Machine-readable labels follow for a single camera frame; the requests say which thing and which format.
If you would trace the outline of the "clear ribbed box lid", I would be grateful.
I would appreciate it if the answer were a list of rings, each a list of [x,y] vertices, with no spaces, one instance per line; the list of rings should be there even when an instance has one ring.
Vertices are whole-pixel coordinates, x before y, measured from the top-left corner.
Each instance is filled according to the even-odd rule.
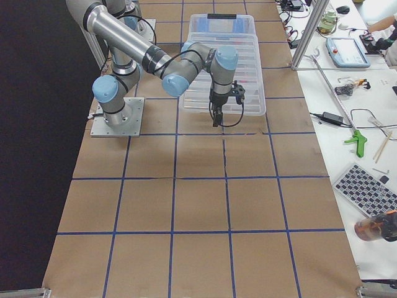
[[[208,112],[212,79],[217,83],[236,81],[244,90],[244,115],[262,116],[266,112],[262,66],[258,39],[255,34],[191,32],[188,41],[202,43],[210,48],[229,47],[238,54],[233,75],[216,74],[213,77],[202,70],[180,96],[179,107],[186,112]]]

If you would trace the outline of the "clear plastic storage box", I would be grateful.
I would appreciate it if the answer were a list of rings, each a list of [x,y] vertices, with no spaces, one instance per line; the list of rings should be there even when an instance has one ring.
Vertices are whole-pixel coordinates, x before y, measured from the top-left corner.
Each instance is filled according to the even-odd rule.
[[[221,40],[249,35],[256,36],[253,16],[237,14],[236,19],[208,19],[207,14],[190,17],[187,40],[208,43],[219,37]]]

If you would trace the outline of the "black power adapter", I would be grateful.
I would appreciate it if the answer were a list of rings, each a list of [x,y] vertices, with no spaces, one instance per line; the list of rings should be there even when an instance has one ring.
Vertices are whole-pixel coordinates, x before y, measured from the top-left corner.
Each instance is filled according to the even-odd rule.
[[[339,127],[351,127],[351,125],[346,124],[344,122],[344,118],[341,115],[332,114],[330,112],[323,112],[322,114],[310,112],[310,115],[316,117],[317,119],[319,119],[322,122],[325,122],[325,123],[328,123],[331,125],[335,125],[335,126],[339,126]]]

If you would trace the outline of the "blue teach pendant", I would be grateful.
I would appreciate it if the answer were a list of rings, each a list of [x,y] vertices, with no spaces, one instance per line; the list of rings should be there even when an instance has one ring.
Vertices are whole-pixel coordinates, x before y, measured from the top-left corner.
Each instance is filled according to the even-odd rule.
[[[337,68],[369,68],[371,65],[354,38],[327,38],[325,45]]]

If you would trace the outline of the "long reach grabber tool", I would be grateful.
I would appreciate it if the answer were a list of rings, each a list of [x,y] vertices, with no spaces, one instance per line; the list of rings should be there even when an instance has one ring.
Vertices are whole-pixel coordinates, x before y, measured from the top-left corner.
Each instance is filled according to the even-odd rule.
[[[337,93],[335,92],[334,88],[332,87],[331,83],[329,82],[328,78],[326,77],[323,69],[320,67],[318,61],[317,61],[317,57],[319,57],[320,52],[318,48],[314,49],[314,52],[311,55],[305,55],[306,58],[310,58],[311,60],[313,60],[314,64],[316,65],[318,71],[320,72],[321,76],[323,77],[324,81],[326,82],[331,94],[333,95],[334,99],[336,100],[336,102],[338,103],[339,107],[342,109],[343,113],[346,115],[347,119],[350,122],[350,125],[352,127],[353,130],[353,135],[352,138],[350,140],[346,140],[345,143],[357,143],[356,146],[356,155],[359,158],[363,158],[364,157],[364,148],[365,148],[365,143],[367,142],[367,138],[364,137],[360,130],[355,126],[354,121],[352,120],[352,117],[349,115],[347,109],[345,108],[345,106],[343,105],[343,103],[341,102],[341,100],[339,99]]]

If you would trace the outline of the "black computer mouse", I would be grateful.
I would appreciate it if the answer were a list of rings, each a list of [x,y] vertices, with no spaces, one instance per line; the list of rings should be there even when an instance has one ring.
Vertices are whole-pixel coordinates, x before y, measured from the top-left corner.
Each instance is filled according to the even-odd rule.
[[[338,14],[346,15],[350,12],[350,7],[349,6],[339,6],[336,8],[336,12]]]

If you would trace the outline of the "wooden chopsticks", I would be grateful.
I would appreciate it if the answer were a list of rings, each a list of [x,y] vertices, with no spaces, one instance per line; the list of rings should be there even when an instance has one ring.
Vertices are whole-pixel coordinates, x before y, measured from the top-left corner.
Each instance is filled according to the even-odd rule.
[[[373,156],[373,160],[375,161],[375,163],[378,163],[387,143],[389,142],[389,140],[392,137],[393,132],[390,130],[388,132],[388,134],[386,135],[384,141],[381,143],[380,147],[378,148],[377,152],[375,153],[375,155]]]

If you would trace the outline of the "checkered calibration board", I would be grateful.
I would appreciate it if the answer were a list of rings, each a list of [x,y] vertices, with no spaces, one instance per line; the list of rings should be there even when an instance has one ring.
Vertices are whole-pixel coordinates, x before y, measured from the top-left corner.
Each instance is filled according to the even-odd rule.
[[[396,210],[396,194],[356,163],[341,174],[333,188],[367,217]]]

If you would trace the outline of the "orange transparent bottle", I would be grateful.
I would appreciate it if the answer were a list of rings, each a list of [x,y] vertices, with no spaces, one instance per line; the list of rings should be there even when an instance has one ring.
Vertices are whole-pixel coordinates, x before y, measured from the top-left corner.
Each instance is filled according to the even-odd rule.
[[[384,239],[396,241],[396,210],[391,210],[357,222],[354,226],[356,235],[364,241]]]

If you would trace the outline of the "aluminium frame post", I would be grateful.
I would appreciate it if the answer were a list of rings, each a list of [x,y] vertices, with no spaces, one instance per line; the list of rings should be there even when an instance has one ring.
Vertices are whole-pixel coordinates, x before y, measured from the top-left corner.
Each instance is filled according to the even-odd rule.
[[[328,3],[329,0],[319,0],[314,5],[310,18],[308,19],[308,23],[306,24],[306,27],[304,29],[304,33],[301,37],[300,43],[298,44],[292,57],[292,61],[290,64],[292,70],[296,71],[298,69],[303,55],[306,53],[306,49],[308,48],[311,38],[313,37],[313,34],[321,20],[323,13],[326,10]]]

